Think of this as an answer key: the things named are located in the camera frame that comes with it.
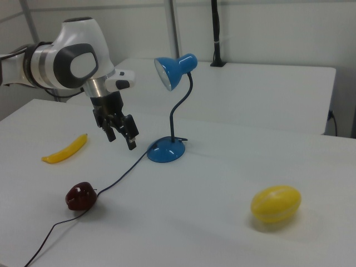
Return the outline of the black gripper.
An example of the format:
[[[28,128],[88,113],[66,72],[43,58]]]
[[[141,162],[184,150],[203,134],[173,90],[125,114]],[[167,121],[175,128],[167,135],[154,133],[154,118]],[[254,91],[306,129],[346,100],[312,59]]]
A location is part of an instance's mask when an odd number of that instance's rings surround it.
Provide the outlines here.
[[[116,139],[112,128],[119,131],[123,125],[123,131],[129,150],[136,148],[136,136],[139,134],[134,118],[131,115],[123,117],[121,122],[123,100],[119,91],[111,92],[102,97],[91,97],[93,113],[98,127],[102,128],[109,142]]]

